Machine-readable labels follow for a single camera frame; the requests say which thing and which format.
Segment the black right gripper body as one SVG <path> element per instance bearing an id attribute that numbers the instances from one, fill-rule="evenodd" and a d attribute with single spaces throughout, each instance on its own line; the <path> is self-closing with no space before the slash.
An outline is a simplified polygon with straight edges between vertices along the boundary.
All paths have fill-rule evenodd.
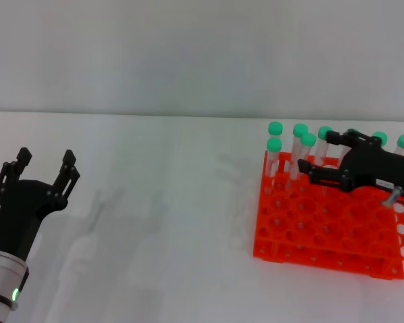
<path id="1" fill-rule="evenodd" d="M 352 148 L 339 166 L 341 190 L 351 192 L 362 186 L 386 190 L 382 184 L 399 186 L 404 196 L 404 156 L 385 151 L 377 145 Z"/>

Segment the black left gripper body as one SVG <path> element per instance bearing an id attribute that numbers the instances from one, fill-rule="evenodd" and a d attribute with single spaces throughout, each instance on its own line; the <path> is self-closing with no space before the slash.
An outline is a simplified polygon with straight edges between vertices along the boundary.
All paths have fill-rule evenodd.
<path id="1" fill-rule="evenodd" d="M 25 261 L 42 221 L 67 204 L 68 195 L 50 184 L 36 180 L 0 184 L 0 251 Z"/>

